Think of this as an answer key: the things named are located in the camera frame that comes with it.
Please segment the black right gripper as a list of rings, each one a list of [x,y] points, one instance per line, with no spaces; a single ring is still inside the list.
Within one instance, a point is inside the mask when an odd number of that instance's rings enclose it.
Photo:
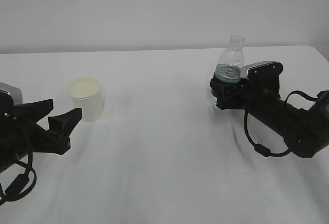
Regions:
[[[236,83],[226,83],[215,74],[210,80],[213,96],[217,98],[216,106],[221,110],[246,109],[262,101],[266,95],[278,98],[279,80],[240,80]]]

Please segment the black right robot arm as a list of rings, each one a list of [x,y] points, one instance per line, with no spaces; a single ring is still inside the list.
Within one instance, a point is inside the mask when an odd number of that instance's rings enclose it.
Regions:
[[[221,110],[244,110],[245,135],[254,150],[264,157],[283,157],[294,153],[301,158],[311,158],[328,146],[328,91],[321,91],[313,98],[295,90],[293,95],[312,101],[309,110],[297,109],[281,100],[279,77],[263,77],[254,80],[241,79],[237,83],[225,83],[216,77],[210,81],[211,91]],[[255,143],[248,131],[247,119],[251,115],[280,135],[287,149],[273,153],[260,143]]]

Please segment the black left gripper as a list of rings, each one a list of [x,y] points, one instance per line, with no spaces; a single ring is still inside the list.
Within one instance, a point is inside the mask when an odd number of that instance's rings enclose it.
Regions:
[[[82,109],[48,117],[49,129],[37,124],[53,110],[53,99],[14,105],[5,113],[5,155],[51,153],[70,149],[70,135],[82,120]]]

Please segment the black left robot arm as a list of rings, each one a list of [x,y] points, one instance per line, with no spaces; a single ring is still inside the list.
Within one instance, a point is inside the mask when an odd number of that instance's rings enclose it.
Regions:
[[[82,109],[48,117],[49,129],[38,122],[53,110],[53,100],[17,104],[1,92],[1,172],[31,151],[63,155],[70,149],[70,134],[82,120]]]

